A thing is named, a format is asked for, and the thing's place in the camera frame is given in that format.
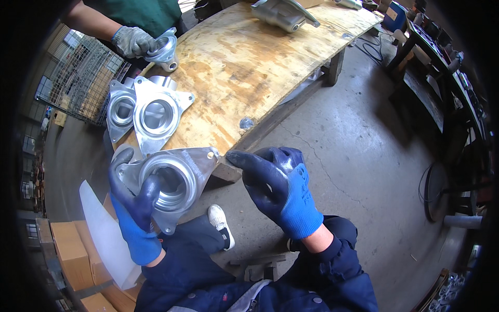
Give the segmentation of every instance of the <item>aluminum casting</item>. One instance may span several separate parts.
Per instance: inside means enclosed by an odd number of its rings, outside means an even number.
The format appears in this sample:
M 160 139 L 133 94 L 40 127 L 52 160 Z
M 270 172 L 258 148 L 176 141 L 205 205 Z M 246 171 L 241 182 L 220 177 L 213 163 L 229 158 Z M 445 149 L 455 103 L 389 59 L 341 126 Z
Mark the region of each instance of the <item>aluminum casting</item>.
M 194 95 L 176 91 L 170 77 L 137 76 L 134 82 L 136 104 L 133 124 L 142 155 L 159 151 L 180 123 L 182 113 L 194 102 Z
M 157 49 L 153 52 L 147 52 L 144 59 L 148 62 L 155 62 L 160 65 L 166 72 L 172 72 L 179 66 L 179 58 L 175 53 L 177 47 L 177 37 L 175 27 L 162 33 L 159 37 L 154 39 Z
M 133 126 L 133 109 L 136 98 L 134 80 L 127 77 L 123 84 L 118 80 L 109 83 L 109 104 L 107 106 L 107 129 L 113 143 Z
M 356 10 L 362 9 L 361 0 L 334 0 L 336 4 L 342 5 L 344 7 L 354 8 Z
M 313 25 L 315 28 L 320 23 L 294 0 L 259 0 L 251 5 L 251 12 L 254 17 L 279 26 L 287 32 L 295 32 L 305 23 Z
M 116 173 L 134 195 L 149 175 L 160 177 L 161 191 L 152 218 L 163 233 L 171 235 L 179 218 L 201 195 L 219 157 L 215 147 L 159 151 L 135 163 L 119 165 Z

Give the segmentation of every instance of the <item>white work glove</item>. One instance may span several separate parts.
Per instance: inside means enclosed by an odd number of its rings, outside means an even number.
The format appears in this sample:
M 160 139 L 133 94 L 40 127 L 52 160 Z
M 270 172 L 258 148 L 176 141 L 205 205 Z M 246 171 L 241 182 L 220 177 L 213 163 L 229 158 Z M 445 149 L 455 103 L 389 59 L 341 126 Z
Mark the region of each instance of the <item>white work glove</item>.
M 114 34 L 111 43 L 126 58 L 139 58 L 147 51 L 156 50 L 156 42 L 148 33 L 139 27 L 122 26 Z

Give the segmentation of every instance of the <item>blue rubber-coated glove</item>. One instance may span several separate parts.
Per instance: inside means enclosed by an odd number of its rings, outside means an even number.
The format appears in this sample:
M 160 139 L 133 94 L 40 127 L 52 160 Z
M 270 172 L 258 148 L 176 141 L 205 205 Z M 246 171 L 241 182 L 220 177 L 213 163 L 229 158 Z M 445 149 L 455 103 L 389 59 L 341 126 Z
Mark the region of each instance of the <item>blue rubber-coated glove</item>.
M 132 157 L 133 148 L 127 148 L 111 162 L 109 167 L 110 197 L 132 260 L 143 266 L 151 263 L 161 253 L 161 243 L 151 224 L 154 203 L 159 197 L 160 180 L 158 176 L 150 175 L 142 184 L 140 193 L 134 196 L 116 174 L 116 167 L 128 163 Z
M 266 147 L 254 154 L 229 151 L 226 159 L 243 170 L 243 183 L 256 207 L 292 239 L 310 236 L 324 216 L 308 189 L 300 150 Z

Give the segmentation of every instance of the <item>gloved hand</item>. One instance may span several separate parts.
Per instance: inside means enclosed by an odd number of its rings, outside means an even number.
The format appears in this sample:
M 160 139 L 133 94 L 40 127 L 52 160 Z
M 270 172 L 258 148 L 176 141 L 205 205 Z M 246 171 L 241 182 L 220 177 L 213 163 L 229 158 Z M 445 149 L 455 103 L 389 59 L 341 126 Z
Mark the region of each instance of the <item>gloved hand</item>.
M 154 38 L 139 27 L 121 26 L 112 37 L 111 43 L 122 56 L 127 58 L 139 58 L 147 51 L 156 50 Z
M 324 216 L 308 189 L 300 150 L 266 147 L 254 154 L 229 151 L 225 156 L 243 170 L 243 183 L 256 207 L 290 238 L 303 239 L 320 227 Z
M 154 203 L 159 197 L 160 180 L 158 176 L 150 175 L 142 184 L 140 193 L 134 196 L 116 174 L 116 167 L 128 163 L 132 157 L 133 148 L 127 148 L 111 162 L 109 166 L 110 197 L 132 260 L 143 266 L 155 260 L 162 248 L 151 224 Z

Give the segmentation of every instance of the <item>plywood tabletop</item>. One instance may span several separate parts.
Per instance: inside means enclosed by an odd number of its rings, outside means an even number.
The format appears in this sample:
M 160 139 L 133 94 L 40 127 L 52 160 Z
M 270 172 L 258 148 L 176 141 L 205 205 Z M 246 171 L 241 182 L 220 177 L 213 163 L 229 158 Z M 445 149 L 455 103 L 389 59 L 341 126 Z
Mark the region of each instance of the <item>plywood tabletop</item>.
M 196 100 L 163 149 L 214 146 L 223 155 L 271 112 L 317 68 L 381 18 L 362 9 L 337 6 L 331 0 L 308 11 L 319 28 L 305 24 L 295 33 L 254 18 L 250 3 L 235 4 L 181 36 L 176 52 L 178 69 L 170 76 L 178 91 Z M 164 75 L 159 66 L 146 77 Z M 118 144 L 137 146 L 132 130 Z

